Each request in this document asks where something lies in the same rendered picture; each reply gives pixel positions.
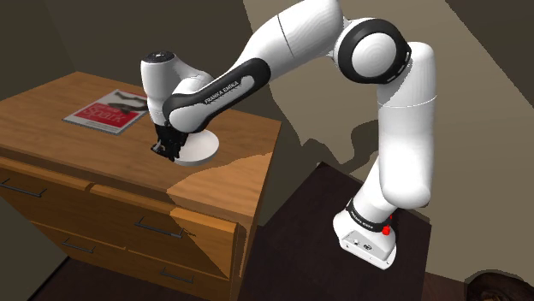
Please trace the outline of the red and white magazine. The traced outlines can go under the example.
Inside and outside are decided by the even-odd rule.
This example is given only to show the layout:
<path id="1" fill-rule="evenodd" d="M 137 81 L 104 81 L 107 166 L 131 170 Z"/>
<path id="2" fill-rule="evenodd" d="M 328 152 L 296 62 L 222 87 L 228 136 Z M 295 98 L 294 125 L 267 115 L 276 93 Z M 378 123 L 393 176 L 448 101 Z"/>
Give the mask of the red and white magazine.
<path id="1" fill-rule="evenodd" d="M 62 120 L 120 135 L 147 113 L 146 97 L 116 89 Z"/>

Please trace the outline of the white round plate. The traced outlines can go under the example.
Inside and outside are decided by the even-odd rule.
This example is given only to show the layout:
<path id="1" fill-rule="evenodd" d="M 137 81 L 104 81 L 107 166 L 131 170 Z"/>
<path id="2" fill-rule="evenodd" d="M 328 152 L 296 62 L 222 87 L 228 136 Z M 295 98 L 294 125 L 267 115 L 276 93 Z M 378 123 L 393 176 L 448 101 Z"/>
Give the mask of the white round plate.
<path id="1" fill-rule="evenodd" d="M 204 130 L 199 133 L 190 133 L 174 163 L 186 167 L 202 165 L 216 155 L 218 148 L 219 139 L 213 132 Z"/>

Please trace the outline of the wooden chest of drawers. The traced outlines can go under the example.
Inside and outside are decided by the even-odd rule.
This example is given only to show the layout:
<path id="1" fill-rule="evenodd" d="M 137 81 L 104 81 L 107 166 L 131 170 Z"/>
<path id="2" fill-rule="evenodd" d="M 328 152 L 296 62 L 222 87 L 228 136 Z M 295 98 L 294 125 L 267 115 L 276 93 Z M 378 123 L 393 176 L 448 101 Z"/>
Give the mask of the wooden chest of drawers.
<path id="1" fill-rule="evenodd" d="M 137 86 L 76 72 L 0 101 L 0 197 L 76 260 L 209 301 L 237 301 L 280 123 L 214 119 L 216 156 L 155 154 L 148 116 L 119 135 L 65 117 Z"/>

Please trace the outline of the dark robot stand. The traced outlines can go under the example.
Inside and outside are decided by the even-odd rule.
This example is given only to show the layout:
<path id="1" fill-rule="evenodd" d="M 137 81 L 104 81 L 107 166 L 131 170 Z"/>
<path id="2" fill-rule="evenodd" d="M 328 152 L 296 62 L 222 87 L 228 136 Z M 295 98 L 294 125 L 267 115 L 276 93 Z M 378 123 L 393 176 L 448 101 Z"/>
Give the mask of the dark robot stand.
<path id="1" fill-rule="evenodd" d="M 393 215 L 397 254 L 381 270 L 344 251 L 333 228 L 360 183 L 322 162 L 260 227 L 238 301 L 421 301 L 431 226 Z"/>

